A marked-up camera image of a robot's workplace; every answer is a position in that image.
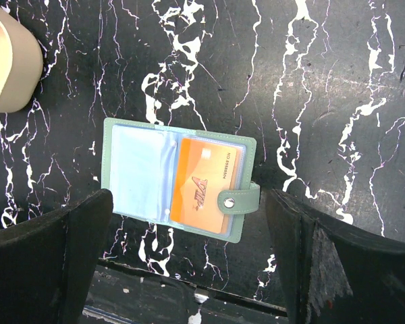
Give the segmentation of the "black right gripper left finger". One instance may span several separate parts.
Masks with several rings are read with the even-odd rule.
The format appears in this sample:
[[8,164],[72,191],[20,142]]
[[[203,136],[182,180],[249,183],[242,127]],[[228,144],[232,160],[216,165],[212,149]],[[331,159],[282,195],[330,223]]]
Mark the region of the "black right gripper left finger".
[[101,189],[0,229],[0,323],[78,323],[112,214]]

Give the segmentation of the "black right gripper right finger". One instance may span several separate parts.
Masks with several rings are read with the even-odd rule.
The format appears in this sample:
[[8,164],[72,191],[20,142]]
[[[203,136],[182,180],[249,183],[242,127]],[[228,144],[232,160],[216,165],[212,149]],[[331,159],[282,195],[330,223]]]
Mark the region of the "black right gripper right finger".
[[265,195],[289,322],[405,323],[405,243]]

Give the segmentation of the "mint green card holder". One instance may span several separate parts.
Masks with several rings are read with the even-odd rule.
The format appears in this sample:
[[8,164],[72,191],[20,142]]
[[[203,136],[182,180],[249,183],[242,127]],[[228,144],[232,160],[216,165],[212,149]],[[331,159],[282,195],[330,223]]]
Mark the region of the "mint green card holder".
[[259,208],[254,138],[108,117],[101,185],[113,211],[237,243]]

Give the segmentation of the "tan oval wooden tray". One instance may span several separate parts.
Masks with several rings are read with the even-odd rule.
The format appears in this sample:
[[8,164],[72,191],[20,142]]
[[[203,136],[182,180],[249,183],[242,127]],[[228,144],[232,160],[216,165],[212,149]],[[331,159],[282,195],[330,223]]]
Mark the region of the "tan oval wooden tray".
[[0,7],[0,113],[24,108],[43,72],[43,54],[34,35]]

